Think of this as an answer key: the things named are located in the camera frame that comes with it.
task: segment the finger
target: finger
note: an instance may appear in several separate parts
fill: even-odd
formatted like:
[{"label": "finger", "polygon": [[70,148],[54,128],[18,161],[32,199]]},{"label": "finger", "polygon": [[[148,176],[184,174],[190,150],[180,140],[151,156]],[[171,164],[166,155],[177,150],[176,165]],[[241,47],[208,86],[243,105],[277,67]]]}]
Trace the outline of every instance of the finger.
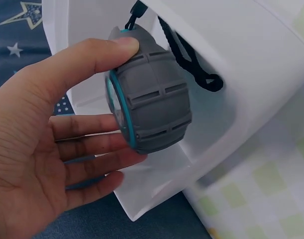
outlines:
[{"label": "finger", "polygon": [[68,89],[95,73],[123,64],[138,48],[138,41],[134,38],[117,41],[87,39],[23,68],[7,81],[3,90],[16,83],[20,89],[41,98],[52,113],[53,105]]},{"label": "finger", "polygon": [[121,133],[109,133],[61,141],[57,143],[62,161],[104,154],[128,147]]},{"label": "finger", "polygon": [[99,116],[53,116],[50,118],[55,140],[80,137],[87,134],[118,130],[112,114]]},{"label": "finger", "polygon": [[83,189],[67,190],[67,210],[92,203],[113,192],[122,183],[124,175],[115,171],[98,183]]},{"label": "finger", "polygon": [[143,162],[146,157],[146,155],[140,155],[130,148],[125,148],[92,160],[65,164],[67,177],[66,186],[132,166]]}]

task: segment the green checkered pattern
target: green checkered pattern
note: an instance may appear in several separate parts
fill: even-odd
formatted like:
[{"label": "green checkered pattern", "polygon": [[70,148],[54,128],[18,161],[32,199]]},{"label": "green checkered pattern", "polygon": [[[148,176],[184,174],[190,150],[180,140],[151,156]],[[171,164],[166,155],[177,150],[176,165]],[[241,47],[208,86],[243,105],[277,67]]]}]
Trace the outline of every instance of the green checkered pattern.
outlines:
[{"label": "green checkered pattern", "polygon": [[304,239],[304,87],[185,195],[214,239]]}]

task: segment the hand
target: hand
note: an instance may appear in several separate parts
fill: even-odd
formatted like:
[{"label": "hand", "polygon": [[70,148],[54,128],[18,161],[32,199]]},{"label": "hand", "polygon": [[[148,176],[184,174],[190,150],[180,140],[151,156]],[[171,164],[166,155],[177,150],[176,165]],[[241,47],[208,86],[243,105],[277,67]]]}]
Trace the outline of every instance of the hand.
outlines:
[{"label": "hand", "polygon": [[[86,40],[25,67],[0,88],[0,239],[29,238],[62,212],[104,197],[121,184],[118,169],[145,159],[120,133],[85,136],[117,130],[112,115],[51,116],[68,89],[137,50],[133,38]],[[94,154],[105,155],[64,163]],[[66,190],[105,174],[95,185]]]}]

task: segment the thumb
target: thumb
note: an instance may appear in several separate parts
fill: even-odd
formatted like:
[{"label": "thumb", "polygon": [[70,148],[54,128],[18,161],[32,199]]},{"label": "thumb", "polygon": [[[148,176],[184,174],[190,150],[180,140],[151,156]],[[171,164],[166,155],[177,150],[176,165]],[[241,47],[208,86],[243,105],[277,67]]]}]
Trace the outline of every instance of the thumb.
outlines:
[{"label": "thumb", "polygon": [[138,48],[138,41],[129,37],[116,41],[87,39],[23,68],[7,81],[2,90],[9,91],[10,85],[16,82],[17,87],[46,101],[48,109],[52,110],[70,88],[95,73],[125,63]]}]

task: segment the white plastic bin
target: white plastic bin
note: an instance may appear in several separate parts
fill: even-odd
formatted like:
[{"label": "white plastic bin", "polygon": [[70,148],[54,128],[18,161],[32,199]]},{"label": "white plastic bin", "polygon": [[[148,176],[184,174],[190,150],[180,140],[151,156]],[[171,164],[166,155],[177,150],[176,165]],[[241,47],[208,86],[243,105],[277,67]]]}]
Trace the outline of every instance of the white plastic bin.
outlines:
[{"label": "white plastic bin", "polygon": [[[294,30],[291,22],[290,25],[275,14],[273,10],[279,6],[266,5],[273,0],[142,2],[150,8],[138,23],[167,47],[156,20],[156,13],[160,15],[194,47],[203,68],[224,79],[225,87],[210,93],[186,73],[193,122],[185,138],[150,154],[145,162],[124,169],[124,183],[115,191],[131,220],[223,161],[304,83],[304,36],[298,28]],[[89,37],[107,39],[113,27],[124,26],[134,3],[135,0],[43,1],[44,27],[52,53]],[[73,87],[68,97],[78,115],[109,112],[102,74]]]}]

